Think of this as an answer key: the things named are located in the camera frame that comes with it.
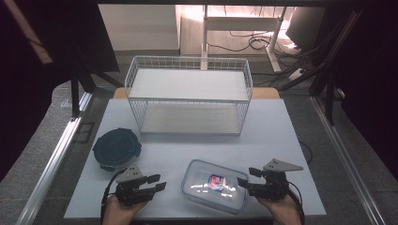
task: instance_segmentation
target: desk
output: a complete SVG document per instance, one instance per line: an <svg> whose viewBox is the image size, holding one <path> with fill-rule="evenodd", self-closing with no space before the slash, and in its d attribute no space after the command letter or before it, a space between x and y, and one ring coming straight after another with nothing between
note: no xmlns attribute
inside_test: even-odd
<svg viewBox="0 0 398 225"><path fill-rule="evenodd" d="M260 88L255 92L272 93L274 90ZM262 99L252 100L240 136L142 135L135 124L129 103L123 98L111 99L96 139L112 129L132 129L143 145L137 165L144 175L159 173L161 182L167 182L166 189L157 193L137 218L270 217L269 212L254 197L248 196L246 207L237 216L186 200L180 185L189 163L197 158L244 173L248 173L249 167L261 168L273 158L303 166L304 171L288 172L287 179L300 189L303 201L306 202L304 212L307 216L325 215L283 100L276 99L273 95L269 96L274 99L264 99L266 96L258 94L257 97ZM98 218L99 199L112 175L111 172L100 169L91 151L65 218ZM250 176L250 180L253 183L265 182L264 179L253 176Z"/></svg>

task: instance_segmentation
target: wooden surface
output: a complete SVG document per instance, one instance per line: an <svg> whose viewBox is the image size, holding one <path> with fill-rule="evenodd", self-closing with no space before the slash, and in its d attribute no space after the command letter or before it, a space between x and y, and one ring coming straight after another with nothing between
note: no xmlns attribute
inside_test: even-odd
<svg viewBox="0 0 398 225"><path fill-rule="evenodd" d="M117 88L114 98L127 98L124 87ZM278 99L279 93L273 87L254 87L252 99Z"/></svg>

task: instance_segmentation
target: plastic container lid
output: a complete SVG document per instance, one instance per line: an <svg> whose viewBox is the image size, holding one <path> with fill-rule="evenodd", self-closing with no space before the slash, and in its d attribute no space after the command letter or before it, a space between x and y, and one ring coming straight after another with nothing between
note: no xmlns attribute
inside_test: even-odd
<svg viewBox="0 0 398 225"><path fill-rule="evenodd" d="M93 151L99 166L112 172L129 163L133 157L139 157L141 144L132 130L118 128L98 138Z"/></svg>
<svg viewBox="0 0 398 225"><path fill-rule="evenodd" d="M236 215L246 201L246 189L237 184L237 177L249 179L244 172L195 159L182 181L182 192L196 203Z"/></svg>

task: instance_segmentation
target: clear plastic container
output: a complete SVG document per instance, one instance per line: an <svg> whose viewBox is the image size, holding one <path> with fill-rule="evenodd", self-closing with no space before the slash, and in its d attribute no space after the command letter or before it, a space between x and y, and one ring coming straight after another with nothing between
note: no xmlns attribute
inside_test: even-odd
<svg viewBox="0 0 398 225"><path fill-rule="evenodd" d="M244 172L195 159L182 181L182 192L193 202L236 215L243 209L247 195L246 189L237 184L237 177L249 179Z"/></svg>

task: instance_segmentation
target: metal rail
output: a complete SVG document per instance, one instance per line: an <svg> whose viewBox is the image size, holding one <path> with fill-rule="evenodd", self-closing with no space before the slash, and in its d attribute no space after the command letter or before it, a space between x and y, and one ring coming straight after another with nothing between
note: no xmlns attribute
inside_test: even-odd
<svg viewBox="0 0 398 225"><path fill-rule="evenodd" d="M91 99L91 94L84 93L82 99L80 100L80 111L83 113L85 108ZM18 218L16 224L32 224L35 220L36 215L38 214L38 210L40 209L48 190L56 176L56 173L61 165L62 159L67 153L69 144L75 134L77 127L80 125L82 121L82 113L76 117L75 120L69 121L67 127L64 130L57 146L54 149L54 152L47 163L44 172L41 174L38 183L35 186L32 194L30 195L29 200L27 201L23 211Z"/></svg>
<svg viewBox="0 0 398 225"><path fill-rule="evenodd" d="M324 108L320 97L311 97L311 100L372 224L386 224L383 217L381 216L381 213L372 196L372 193L369 191L362 178L360 177L360 173L354 165L351 156L349 156L347 150L345 149L345 146L340 139L336 128L329 124L328 119L323 114Z"/></svg>

